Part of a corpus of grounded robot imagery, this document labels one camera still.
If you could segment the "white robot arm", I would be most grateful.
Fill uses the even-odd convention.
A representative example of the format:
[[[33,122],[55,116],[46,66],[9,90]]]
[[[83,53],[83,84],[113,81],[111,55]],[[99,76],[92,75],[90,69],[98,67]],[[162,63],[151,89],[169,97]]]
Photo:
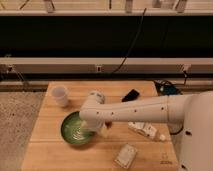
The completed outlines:
[[[80,108],[80,118],[92,131],[105,122],[182,123],[179,171],[213,171],[213,91],[111,104],[92,91]]]

